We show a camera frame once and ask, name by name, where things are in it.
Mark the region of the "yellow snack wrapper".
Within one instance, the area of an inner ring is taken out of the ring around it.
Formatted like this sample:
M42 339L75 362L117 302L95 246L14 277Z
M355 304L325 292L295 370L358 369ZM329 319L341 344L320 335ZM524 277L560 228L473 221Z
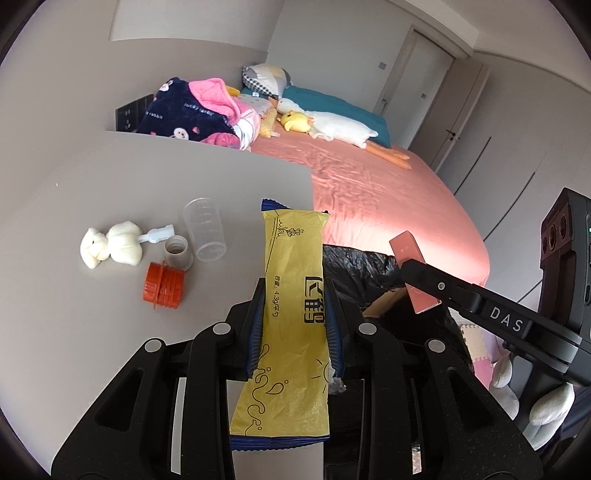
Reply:
M235 451L280 450L329 438L331 362L325 336L322 232L328 214L262 203L266 305L259 366L229 426Z

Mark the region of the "yellow duck plush toy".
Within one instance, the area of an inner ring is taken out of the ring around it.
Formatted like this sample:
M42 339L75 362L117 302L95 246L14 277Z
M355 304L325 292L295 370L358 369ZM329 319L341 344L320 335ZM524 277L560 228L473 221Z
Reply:
M308 133L311 130L312 123L314 121L303 112L290 111L280 117L280 124L287 132Z

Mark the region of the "pastel foam floor mat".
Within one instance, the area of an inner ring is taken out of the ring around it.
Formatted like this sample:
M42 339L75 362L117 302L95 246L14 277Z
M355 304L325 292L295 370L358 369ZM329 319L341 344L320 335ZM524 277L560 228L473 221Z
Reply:
M508 354L508 350L504 348L501 339L480 326L461 319L457 319L457 324L473 360L475 375L486 388L489 388L495 365Z

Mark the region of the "patchwork checkered pillow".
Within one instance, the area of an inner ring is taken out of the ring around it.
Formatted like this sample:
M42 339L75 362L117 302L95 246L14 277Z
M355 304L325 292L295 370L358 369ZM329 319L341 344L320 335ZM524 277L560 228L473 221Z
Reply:
M266 63L243 66L242 83L250 91L276 100L283 97L287 87L293 85L287 71Z

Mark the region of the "bed with pink sheet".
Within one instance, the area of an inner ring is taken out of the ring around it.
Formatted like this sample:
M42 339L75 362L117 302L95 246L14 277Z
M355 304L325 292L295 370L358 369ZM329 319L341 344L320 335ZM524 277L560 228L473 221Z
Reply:
M403 169L356 146L293 132L260 137L252 152L310 168L314 208L331 215L325 243L391 254L391 240L410 231L429 264L486 284L490 259L477 227L417 155Z

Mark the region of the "clear plastic measuring cup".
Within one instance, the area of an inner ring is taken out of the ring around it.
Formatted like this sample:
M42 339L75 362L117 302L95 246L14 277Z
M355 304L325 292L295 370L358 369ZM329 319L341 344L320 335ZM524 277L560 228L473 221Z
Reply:
M182 217L192 251L201 262L212 262L226 253L221 214L211 198L197 198L185 205Z

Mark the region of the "small white plastic vial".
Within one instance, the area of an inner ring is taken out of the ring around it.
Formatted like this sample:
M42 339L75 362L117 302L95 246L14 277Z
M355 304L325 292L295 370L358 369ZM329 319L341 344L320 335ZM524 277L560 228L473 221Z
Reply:
M156 244L162 241L166 241L174 235L174 226L172 224L169 224L164 227L150 229L147 233L139 235L137 237L137 241L139 244Z

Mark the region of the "pink card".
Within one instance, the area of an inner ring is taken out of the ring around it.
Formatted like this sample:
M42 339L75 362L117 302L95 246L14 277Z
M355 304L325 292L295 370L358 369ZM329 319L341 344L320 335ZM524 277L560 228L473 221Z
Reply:
M434 296L434 284L428 277L427 264L415 236L404 231L390 245L415 312L421 314L438 306L441 301Z

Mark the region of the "white wardrobe doors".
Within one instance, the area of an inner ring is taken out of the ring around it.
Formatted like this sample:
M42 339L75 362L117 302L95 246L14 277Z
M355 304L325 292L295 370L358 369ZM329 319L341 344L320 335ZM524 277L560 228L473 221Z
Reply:
M410 144L472 219L488 287L541 287L540 226L563 187L590 192L590 93L497 55L456 60Z

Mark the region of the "white room door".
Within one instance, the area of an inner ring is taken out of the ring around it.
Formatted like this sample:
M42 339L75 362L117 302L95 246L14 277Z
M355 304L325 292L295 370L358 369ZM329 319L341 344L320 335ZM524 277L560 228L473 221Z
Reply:
M453 61L439 44L410 29L375 107L393 145L410 147Z

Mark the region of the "white bear figurine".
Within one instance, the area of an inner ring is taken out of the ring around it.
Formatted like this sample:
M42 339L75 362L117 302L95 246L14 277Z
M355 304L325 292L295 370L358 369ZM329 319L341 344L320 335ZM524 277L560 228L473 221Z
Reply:
M112 226L106 234L89 228L79 247L82 261L89 269L95 269L108 258L116 263L137 266L143 255L137 241L139 235L140 228L130 221Z

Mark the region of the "orange ribbed plastic cap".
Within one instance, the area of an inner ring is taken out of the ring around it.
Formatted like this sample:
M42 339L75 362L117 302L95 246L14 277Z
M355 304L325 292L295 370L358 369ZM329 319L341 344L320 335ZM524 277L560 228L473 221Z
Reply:
M185 272L165 263L151 262L146 270L142 299L153 305L176 309L184 291Z

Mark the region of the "black wall socket panel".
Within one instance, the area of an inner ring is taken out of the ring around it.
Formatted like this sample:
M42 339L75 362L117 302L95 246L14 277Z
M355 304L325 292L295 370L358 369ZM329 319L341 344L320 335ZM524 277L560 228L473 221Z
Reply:
M116 109L115 131L125 133L136 132L147 107L153 99L154 95L148 94Z

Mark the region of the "pink fleece garment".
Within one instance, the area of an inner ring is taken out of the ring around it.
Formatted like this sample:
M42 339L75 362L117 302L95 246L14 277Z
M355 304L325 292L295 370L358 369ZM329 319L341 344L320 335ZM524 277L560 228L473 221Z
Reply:
M228 93L228 88L221 78L190 81L188 88L202 107L224 116L233 131L232 124L238 120L239 110L235 104L235 97ZM202 143L240 150L238 136L235 137L236 140L229 133L213 133L202 140Z

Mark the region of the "teal pillow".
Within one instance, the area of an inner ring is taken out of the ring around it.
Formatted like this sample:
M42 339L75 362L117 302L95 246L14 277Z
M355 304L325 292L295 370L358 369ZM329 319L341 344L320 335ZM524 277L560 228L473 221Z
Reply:
M290 86L283 90L283 98L294 101L301 109L307 111L335 113L359 121L378 133L377 137L374 138L376 143L387 148L392 145L388 125L383 117L346 102L339 97L326 95L311 89Z

